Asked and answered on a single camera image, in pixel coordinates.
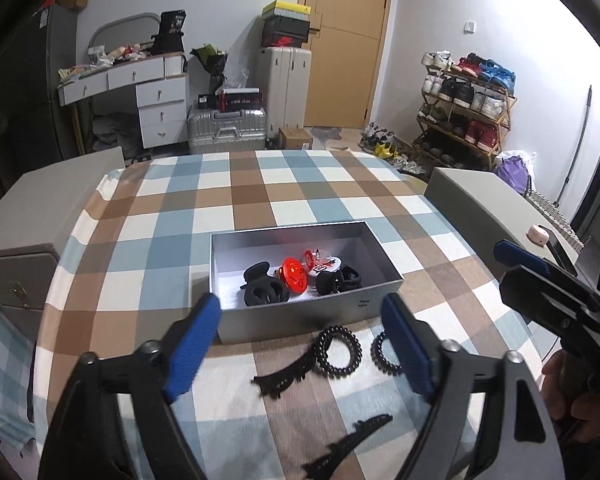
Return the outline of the person's right hand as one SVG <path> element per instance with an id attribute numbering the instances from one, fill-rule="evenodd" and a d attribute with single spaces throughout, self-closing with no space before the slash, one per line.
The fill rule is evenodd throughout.
<path id="1" fill-rule="evenodd" d="M 573 435 L 573 440 L 588 443 L 600 437 L 600 392 L 588 392 L 573 401 L 565 399 L 559 388 L 559 374 L 565 355 L 564 350 L 558 350 L 543 365 L 541 396 L 552 419 L 559 420 L 567 412 L 579 419 L 582 425 Z"/>

